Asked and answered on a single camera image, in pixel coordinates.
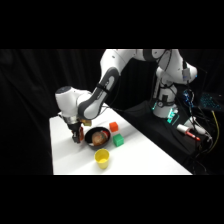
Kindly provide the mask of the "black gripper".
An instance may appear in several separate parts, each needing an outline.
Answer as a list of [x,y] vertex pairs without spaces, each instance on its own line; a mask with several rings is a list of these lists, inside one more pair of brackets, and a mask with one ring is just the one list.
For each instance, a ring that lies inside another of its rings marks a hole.
[[82,125],[81,121],[77,121],[74,124],[68,124],[68,128],[72,131],[72,139],[74,143],[77,143],[77,144],[80,143],[80,136],[78,134],[78,132],[80,131],[80,128],[81,128],[81,140],[85,138],[84,129],[83,127],[81,127],[81,125]]

